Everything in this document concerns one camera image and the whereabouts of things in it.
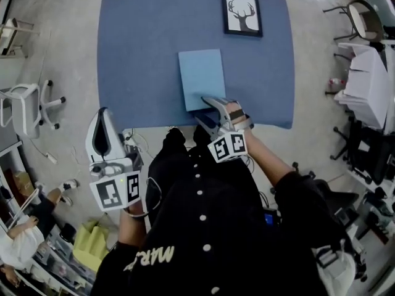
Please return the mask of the white office chair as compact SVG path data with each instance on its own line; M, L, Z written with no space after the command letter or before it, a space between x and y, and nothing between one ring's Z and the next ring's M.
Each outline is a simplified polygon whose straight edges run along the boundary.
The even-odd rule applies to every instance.
M16 135L29 139L38 138L45 123L58 130L60 124L50 120L48 110L66 103L66 97L49 101L47 92L52 86L53 81L46 80L42 86L18 84L7 92L0 91L0 126L12 123Z

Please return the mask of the white book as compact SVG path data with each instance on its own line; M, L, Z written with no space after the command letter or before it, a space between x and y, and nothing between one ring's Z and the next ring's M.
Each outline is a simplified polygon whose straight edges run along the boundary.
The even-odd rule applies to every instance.
M222 55L218 49L178 53L185 107L188 112L208 109L203 97L225 97Z

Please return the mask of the black office chair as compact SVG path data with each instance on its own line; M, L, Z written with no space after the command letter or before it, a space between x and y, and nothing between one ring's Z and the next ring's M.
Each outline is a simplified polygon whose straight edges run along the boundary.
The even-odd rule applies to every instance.
M359 121L351 124L348 135L340 132L336 126L333 131L346 144L337 155L331 155L330 159L337 160L341 157L350 170L367 184L379 185L389 171L395 170L395 132L383 134L362 126Z

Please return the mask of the person's black jacket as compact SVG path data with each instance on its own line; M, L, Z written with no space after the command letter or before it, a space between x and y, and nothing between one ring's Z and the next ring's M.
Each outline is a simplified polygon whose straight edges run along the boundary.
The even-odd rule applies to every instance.
M279 227L240 159L217 163L171 128L149 166L152 209L141 247L117 242L90 296L346 296L356 274L347 232L316 182L295 170L275 188Z

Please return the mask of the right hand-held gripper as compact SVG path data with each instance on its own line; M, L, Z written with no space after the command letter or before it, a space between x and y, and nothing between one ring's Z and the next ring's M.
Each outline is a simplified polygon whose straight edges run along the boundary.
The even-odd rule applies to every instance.
M229 99L212 96L202 96L201 99L205 104L214 108L220 118L230 117L227 109ZM231 121L220 123L211 117L195 117L195 120L209 134L211 143L207 148L217 163L234 160L247 154L244 137L247 120L235 125Z

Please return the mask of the person's right forearm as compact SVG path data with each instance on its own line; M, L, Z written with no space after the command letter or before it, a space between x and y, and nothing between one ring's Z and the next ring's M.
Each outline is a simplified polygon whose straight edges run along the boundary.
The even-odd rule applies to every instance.
M258 164L273 187L294 168L275 155L250 129L244 132L248 154Z

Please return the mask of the table with blue cloth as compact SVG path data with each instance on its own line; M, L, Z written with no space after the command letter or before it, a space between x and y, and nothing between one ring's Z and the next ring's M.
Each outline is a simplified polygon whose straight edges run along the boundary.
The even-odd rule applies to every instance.
M286 0L258 0L263 36L229 35L222 0L102 0L99 103L121 128L194 125L186 111L178 55L218 49L226 96L256 124L290 129L294 51Z

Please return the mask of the person's wristband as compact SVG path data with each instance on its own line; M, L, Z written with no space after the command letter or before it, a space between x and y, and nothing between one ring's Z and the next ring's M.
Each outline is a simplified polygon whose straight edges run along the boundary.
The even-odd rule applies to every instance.
M128 207L128 208L125 208L124 211L125 211L131 218L134 218L134 219L136 219L136 220L144 219L145 217L147 217L147 216L149 215L149 212L143 212L143 213L140 213L140 214L131 213L130 210L129 210L129 207Z

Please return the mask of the white cloth covered table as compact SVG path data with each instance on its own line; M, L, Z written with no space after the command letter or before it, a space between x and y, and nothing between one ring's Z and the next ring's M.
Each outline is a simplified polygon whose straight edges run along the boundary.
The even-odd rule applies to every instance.
M357 120L382 130L392 92L388 72L379 53L363 44L339 43L338 47L352 51L354 57L345 88L334 96L334 100L353 111Z

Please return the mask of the person's left forearm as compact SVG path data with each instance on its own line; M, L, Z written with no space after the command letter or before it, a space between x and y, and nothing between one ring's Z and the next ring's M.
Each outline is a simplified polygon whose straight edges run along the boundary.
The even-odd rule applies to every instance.
M141 201L129 206L131 213L143 213ZM146 237L146 225L143 219L131 218L124 210L120 212L120 222L118 228L118 241L122 244L141 247Z

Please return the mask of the dark metal frame chair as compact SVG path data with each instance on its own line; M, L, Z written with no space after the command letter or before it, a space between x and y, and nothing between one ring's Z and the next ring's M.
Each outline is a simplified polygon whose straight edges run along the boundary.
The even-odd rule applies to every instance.
M336 6L331 9L322 10L328 13L339 10L339 14L346 15L351 23L351 33L344 36L335 37L334 41L355 38L368 41L369 43L379 43L384 37L384 29L380 17L375 8L365 0L353 0L345 6Z

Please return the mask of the black box with blue screen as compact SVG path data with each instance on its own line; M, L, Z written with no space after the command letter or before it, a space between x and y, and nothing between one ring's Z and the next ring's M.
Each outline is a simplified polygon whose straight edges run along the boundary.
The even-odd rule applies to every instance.
M281 224L281 215L278 210L272 208L264 208L265 222L269 226L279 227Z

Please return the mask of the black framed picture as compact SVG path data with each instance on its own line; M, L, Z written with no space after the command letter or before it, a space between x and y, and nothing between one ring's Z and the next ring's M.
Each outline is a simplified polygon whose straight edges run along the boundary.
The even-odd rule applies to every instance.
M263 37L259 0L222 0L222 14L224 34Z

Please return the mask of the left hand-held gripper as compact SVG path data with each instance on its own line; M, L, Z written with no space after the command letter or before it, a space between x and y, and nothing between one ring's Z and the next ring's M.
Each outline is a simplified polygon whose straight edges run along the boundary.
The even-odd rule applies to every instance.
M123 147L108 108L100 108L85 139L94 198L103 212L123 209L140 199L143 166L135 146Z

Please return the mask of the yellow-green bag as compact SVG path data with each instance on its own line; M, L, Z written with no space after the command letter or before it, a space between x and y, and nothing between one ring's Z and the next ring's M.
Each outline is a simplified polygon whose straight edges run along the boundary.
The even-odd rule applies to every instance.
M108 235L109 230L102 227L97 220L82 224L76 233L73 257L96 273L104 257L109 253Z

